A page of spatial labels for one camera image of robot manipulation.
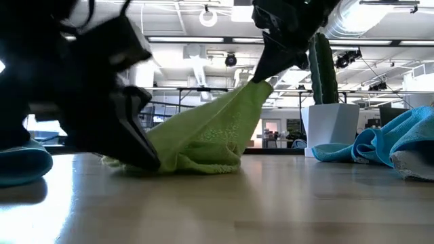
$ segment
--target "ceiling light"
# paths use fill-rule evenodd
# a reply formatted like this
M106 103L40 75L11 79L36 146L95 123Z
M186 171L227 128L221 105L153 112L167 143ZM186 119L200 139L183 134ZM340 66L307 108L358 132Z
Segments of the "ceiling light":
M178 88L176 87L149 87L147 90L156 90L156 91L176 91Z
M208 10L208 7L206 8L207 11L202 10L202 12L199 14L199 21L205 27L213 27L217 24L217 13L214 10ZM207 13L211 13L211 18L208 20L205 19L205 14Z
M222 43L223 37L148 37L151 43Z
M253 6L233 6L231 20L233 22L253 22Z
M232 41L235 43L264 43L262 38L233 38Z
M361 39L333 39L329 40L330 45L390 45L392 41L384 40L361 40Z
M348 65L355 62L356 59L361 58L361 52L357 51L347 51L343 55L339 55L335 63L336 68L346 68Z
M234 67L237 65L237 58L235 57L235 54L228 54L226 57L226 60L224 61L224 64L226 67Z
M333 51L357 51L358 47L343 47L343 46L331 46Z
M400 45L434 45L434 41L402 41Z
M75 40L75 37L74 37L74 36L66 36L65 38L66 38L66 40L68 40L68 41L74 41L74 40Z

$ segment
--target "black cable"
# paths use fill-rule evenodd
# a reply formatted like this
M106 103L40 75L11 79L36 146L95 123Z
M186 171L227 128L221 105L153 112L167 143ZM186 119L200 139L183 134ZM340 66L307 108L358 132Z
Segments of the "black cable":
M384 81L383 79L381 79L381 77L379 75L377 75L377 73L374 71L374 69L371 68L371 66L363 59L363 57L360 57L360 58L363 60L363 62L366 64L366 66L375 74L375 76L377 76L377 78L379 78L382 82L384 82L384 84L386 84L387 88L389 88L392 92L394 92L395 95L398 96L398 98L400 98L403 102L405 102L410 108L413 108L412 105L410 105L396 91L394 91L389 85L387 85L386 81Z
M89 1L89 14L87 15L86 21L79 26L78 28L84 28L89 24L90 20L92 20L92 17L94 17L95 12L95 0L88 0Z
M54 139L57 139L57 138L59 138L59 137L60 137L59 135L57 135L57 136L51 136L51 137L48 137L48 138L46 138L46 139L42 139L42 140L40 140L39 143L48 142L48 141L50 141L50 140L54 140Z
M121 9L121 16L125 16L127 13L127 9L130 6L131 0L126 0L125 3L122 5Z
M94 17L95 0L89 0L88 9L89 9L89 13L87 14L86 21L81 26L75 27L75 26L67 26L64 24L60 24L60 26L59 26L60 31L64 32L64 33L71 34L73 36L77 36L79 34L78 30L85 28L90 23L92 18Z

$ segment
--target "blue towel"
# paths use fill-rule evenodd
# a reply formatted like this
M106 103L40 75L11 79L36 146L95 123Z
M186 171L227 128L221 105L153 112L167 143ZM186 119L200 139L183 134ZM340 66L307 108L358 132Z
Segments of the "blue towel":
M34 140L23 146L0 150L0 187L17 186L37 180L52 166L52 156Z
M381 129L365 129L353 145L324 144L313 147L312 152L320 161L353 160L358 163L384 163L395 168L392 160L394 153L426 153L429 148L434 148L433 142L434 108L423 106L405 112Z

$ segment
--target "exposed ceiling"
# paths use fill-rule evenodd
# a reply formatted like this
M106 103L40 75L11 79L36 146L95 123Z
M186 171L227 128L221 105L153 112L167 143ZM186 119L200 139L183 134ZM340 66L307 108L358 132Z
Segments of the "exposed ceiling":
M203 5L195 0L185 1L132 1L127 11L128 17L139 26L145 36L199 36L199 37L259 37L261 36L252 22L232 22L231 6L233 0L207 1L210 9L219 11L218 20L212 27L205 27L199 21ZM101 22L119 13L123 1L96 0L96 12L92 24ZM410 8L395 8L376 26L361 37L369 39L434 39L434 25L429 24L434 18L434 1L422 0L419 12L410 14ZM71 22L79 24L87 17L87 1L77 6ZM173 81L182 82L194 76L191 65L183 59L185 44L152 44L151 50L159 65L155 73L158 86L170 86ZM207 51L221 52L213 56L204 66L206 76L234 78L239 66L253 67L262 52L263 46L244 44L206 44ZM238 67L224 65L225 55L234 52ZM363 58L374 72L387 79L392 89L401 89L403 74L412 70L421 62L434 60L434 48L430 47L362 47ZM377 77L367 64L361 60L337 74L340 89L368 89L370 81ZM284 82L277 88L289 88Z

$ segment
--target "green towel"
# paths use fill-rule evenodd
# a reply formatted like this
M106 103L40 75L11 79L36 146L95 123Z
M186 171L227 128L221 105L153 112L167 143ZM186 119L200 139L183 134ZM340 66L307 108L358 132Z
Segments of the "green towel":
M161 161L159 173L237 171L246 143L273 88L249 82L210 103L177 114L148 132ZM112 166L122 163L103 158Z

